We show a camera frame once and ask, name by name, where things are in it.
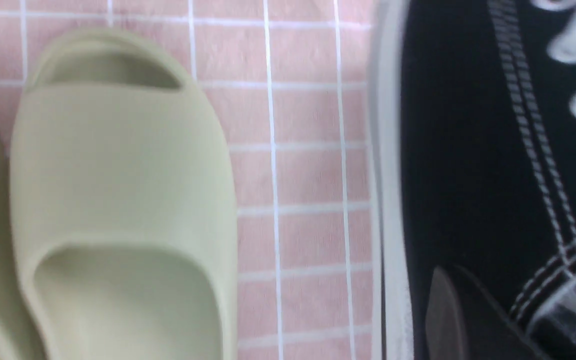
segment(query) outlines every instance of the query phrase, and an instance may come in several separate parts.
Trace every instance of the white rubber sole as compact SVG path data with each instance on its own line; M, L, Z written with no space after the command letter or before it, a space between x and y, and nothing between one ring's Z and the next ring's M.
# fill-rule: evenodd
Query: white rubber sole
M376 269L373 278L373 360L414 358L399 141L400 72L409 1L382 0L377 5L379 27L372 41L369 133L372 142L372 256ZM385 323L382 323L382 309ZM382 353L384 344L386 354Z

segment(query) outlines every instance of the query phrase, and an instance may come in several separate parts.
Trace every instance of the black canvas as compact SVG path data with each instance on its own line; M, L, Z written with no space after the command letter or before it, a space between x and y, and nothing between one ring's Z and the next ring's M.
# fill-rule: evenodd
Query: black canvas
M484 312L464 299L480 292L522 358L576 359L576 64L548 52L575 14L530 0L409 3L398 141L416 359L437 343L426 316L438 267L472 341L484 325L469 317Z

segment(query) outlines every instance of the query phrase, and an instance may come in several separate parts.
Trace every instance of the high-top sneaker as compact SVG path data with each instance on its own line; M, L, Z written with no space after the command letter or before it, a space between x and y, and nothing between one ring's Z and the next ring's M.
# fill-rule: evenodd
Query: high-top sneaker
M576 0L377 14L374 358L576 359Z

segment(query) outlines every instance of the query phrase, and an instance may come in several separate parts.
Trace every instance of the tile floor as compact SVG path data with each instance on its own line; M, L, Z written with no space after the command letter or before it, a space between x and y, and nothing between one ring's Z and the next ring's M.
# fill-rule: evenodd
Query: tile floor
M373 0L0 0L0 136L44 46L78 27L153 39L231 149L240 360L369 360L364 96Z

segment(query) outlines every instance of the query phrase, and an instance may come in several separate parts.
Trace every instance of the grid pattern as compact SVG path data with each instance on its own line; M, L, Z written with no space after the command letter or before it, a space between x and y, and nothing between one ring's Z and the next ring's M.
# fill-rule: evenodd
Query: grid pattern
M238 202L240 360L369 360L366 59L372 0L0 0L0 136L52 39L156 41L199 82Z

